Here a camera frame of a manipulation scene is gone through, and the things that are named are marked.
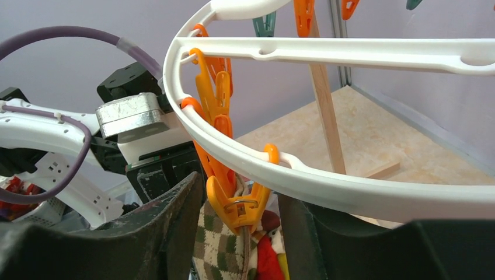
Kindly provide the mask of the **red santa sock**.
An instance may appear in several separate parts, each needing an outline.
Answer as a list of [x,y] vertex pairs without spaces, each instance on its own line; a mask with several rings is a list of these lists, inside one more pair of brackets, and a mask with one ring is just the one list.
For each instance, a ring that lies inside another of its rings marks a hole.
[[289,279],[281,222],[276,213],[263,213],[252,240],[256,247],[249,259],[249,279]]

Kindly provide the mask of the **argyle brown cream sock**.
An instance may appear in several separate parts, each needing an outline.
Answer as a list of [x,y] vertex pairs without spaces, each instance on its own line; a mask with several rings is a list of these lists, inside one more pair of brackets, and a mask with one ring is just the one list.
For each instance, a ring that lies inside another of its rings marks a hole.
[[200,209],[191,279],[248,279],[255,242],[248,231],[231,232],[208,201]]

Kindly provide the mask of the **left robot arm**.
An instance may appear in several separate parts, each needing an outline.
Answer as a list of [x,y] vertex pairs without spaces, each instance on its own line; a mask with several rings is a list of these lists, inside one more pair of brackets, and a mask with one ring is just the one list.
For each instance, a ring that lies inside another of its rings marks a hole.
[[30,104],[15,87],[1,93],[1,175],[42,193],[60,183],[56,200],[97,228],[135,209],[79,174],[84,163],[126,176],[142,203],[192,172],[204,175],[190,137],[180,128],[158,80],[135,62],[106,78],[95,113]]

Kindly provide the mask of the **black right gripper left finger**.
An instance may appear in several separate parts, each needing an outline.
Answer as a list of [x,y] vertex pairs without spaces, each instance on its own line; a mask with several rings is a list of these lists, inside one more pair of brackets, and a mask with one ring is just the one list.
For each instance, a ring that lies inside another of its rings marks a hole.
[[95,230],[64,233],[1,224],[2,279],[187,279],[203,178],[192,172],[160,197]]

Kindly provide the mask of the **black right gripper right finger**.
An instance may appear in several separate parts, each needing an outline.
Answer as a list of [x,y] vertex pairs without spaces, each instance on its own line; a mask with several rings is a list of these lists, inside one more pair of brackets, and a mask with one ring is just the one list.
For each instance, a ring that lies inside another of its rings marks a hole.
[[493,220],[413,220],[388,229],[278,196],[291,279],[493,279]]

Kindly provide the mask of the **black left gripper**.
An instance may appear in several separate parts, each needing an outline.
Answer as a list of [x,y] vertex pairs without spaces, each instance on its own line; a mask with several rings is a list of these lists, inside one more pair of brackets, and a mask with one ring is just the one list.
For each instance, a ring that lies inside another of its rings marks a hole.
[[202,202],[206,201],[207,176],[194,145],[176,145],[139,157],[140,162],[126,166],[126,176],[143,204],[158,198],[192,172],[202,183]]

